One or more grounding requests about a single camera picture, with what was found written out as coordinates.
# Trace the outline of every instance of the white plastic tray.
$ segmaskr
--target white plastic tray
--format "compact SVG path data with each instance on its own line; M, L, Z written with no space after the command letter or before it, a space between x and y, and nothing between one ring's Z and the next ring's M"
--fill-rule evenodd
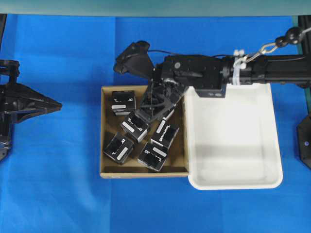
M200 190L275 188L283 179L269 84L185 95L189 181Z

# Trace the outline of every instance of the wire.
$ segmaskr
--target wire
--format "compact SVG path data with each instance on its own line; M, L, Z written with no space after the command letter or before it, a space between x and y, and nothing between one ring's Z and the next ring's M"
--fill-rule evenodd
M306 57L299 57L299 58L291 58L291 59L282 59L282 60L268 60L268 62L291 62L291 61L298 61L305 59Z
M303 30L302 33L307 33L307 32L309 32L309 31L311 31L311 27L309 27L309 28Z
M172 55L181 55L180 53L169 52L169 51L164 51L164 50L148 50L148 52L162 52L162 53L167 53L167 54L172 54Z

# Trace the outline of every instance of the blue surface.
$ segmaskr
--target blue surface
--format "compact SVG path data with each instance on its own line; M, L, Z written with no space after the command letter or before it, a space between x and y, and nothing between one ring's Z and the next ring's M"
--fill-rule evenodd
M291 17L9 15L0 58L19 60L19 82L63 109L15 126L14 148L0 163L0 232L311 232L311 171L297 160L295 132L307 108L294 85L272 87L284 172L276 189L198 191L187 178L99 176L101 86L146 83L112 71L129 43L206 55L253 52L291 26ZM296 52L288 46L275 54Z

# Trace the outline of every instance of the open cardboard box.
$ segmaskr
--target open cardboard box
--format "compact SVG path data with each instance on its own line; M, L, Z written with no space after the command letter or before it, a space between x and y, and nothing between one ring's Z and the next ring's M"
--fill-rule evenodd
M159 122L155 121L151 125L151 130L147 136L139 143L135 144L133 152L129 155L123 165L118 165L104 155L103 149L108 145L112 137L120 132L124 134L120 123L124 116L115 116L111 110L112 91L134 90L136 102L139 107L140 100L147 86L104 86L102 87L102 123L101 123L101 165L100 175L103 178L139 178L139 177L185 177L188 176L188 148L184 99L178 103L174 114L169 119L171 124L179 126L179 132L173 141L168 158L160 172L154 172L137 161L144 145L156 130Z

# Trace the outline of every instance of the black box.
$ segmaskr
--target black box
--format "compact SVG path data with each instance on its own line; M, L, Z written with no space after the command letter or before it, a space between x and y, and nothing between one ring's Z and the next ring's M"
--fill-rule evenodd
M134 91L113 91L111 109L116 116L130 114L136 109Z
M170 110L168 110L164 116L163 116L163 120L168 121L170 119L170 117L173 115L175 108L171 108Z
M149 131L149 125L138 117L135 112L131 112L121 123L125 132L130 134L137 142L141 142Z
M167 149L147 143L142 149L138 162L149 169L160 171L167 158Z
M169 149L178 130L179 127L169 124L165 120L161 120L158 128L151 137L151 143Z
M104 149L104 154L110 157L116 163L123 164L133 149L133 141L117 132L107 147Z

